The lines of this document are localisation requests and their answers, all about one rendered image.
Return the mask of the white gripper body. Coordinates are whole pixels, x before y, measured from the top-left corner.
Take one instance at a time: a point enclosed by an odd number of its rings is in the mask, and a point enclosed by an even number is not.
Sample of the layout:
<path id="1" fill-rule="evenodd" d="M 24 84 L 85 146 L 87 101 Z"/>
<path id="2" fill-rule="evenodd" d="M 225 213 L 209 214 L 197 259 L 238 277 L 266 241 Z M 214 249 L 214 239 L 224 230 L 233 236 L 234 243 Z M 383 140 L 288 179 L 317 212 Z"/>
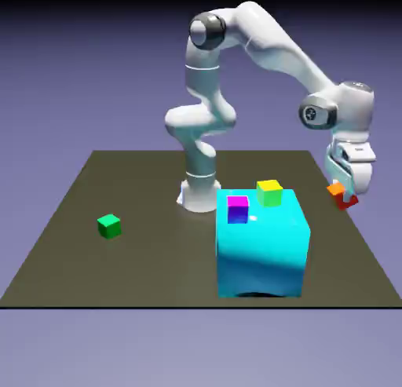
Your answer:
<path id="1" fill-rule="evenodd" d="M 327 146 L 325 169 L 350 195 L 367 192 L 372 175 L 373 150 L 369 143 L 332 143 Z"/>

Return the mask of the small orange cube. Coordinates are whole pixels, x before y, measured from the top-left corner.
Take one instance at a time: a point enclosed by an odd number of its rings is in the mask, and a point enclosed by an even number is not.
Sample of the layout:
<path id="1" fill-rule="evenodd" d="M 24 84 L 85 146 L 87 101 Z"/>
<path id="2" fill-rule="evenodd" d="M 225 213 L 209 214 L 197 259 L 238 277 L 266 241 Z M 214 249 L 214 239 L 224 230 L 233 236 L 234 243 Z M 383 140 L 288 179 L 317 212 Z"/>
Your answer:
<path id="1" fill-rule="evenodd" d="M 349 208 L 351 206 L 356 205 L 359 202 L 359 200 L 358 200 L 356 195 L 352 195 L 349 198 L 348 202 L 346 202 L 344 200 L 345 187 L 340 182 L 335 182 L 333 184 L 330 184 L 329 186 L 327 186 L 327 190 L 331 194 L 336 206 L 340 210 L 345 210 L 345 209 L 347 209 L 347 208 Z"/>

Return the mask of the small yellow cube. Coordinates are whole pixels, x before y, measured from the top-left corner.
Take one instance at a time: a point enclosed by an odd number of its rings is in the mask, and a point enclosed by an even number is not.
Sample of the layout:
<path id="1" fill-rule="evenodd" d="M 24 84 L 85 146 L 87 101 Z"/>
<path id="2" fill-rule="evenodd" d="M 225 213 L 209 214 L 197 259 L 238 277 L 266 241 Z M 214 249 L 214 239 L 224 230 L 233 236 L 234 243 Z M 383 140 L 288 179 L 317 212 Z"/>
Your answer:
<path id="1" fill-rule="evenodd" d="M 280 206 L 282 202 L 283 187 L 278 180 L 257 182 L 257 199 L 263 207 Z"/>

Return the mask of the small magenta cube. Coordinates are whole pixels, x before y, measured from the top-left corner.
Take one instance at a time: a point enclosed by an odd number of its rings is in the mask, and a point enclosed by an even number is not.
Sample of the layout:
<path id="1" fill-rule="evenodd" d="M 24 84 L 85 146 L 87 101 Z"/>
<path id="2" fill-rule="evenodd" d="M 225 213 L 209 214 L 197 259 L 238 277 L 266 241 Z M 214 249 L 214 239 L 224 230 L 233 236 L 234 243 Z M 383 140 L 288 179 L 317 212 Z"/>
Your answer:
<path id="1" fill-rule="evenodd" d="M 247 195 L 228 195 L 228 223 L 246 224 L 249 217 L 249 199 Z"/>

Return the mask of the small green cube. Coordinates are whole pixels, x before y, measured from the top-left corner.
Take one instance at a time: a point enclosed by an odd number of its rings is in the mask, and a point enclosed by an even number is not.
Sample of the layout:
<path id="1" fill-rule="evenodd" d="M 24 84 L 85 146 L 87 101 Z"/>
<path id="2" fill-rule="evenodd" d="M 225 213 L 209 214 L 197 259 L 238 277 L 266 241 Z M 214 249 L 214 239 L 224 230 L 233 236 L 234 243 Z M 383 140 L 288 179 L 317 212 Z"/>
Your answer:
<path id="1" fill-rule="evenodd" d="M 122 233 L 121 221 L 114 214 L 106 214 L 97 219 L 97 230 L 105 239 L 113 239 Z"/>

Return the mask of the large cyan box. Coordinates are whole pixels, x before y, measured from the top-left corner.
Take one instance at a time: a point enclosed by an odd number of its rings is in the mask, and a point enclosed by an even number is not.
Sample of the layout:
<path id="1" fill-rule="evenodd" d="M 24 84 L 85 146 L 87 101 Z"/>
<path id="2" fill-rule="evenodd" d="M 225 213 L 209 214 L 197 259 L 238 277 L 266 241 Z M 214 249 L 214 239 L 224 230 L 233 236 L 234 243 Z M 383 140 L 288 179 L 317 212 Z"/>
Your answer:
<path id="1" fill-rule="evenodd" d="M 247 222 L 228 223 L 228 197 L 246 196 Z M 309 250 L 310 227 L 292 189 L 279 206 L 263 207 L 254 189 L 217 192 L 215 249 L 217 293 L 299 297 Z"/>

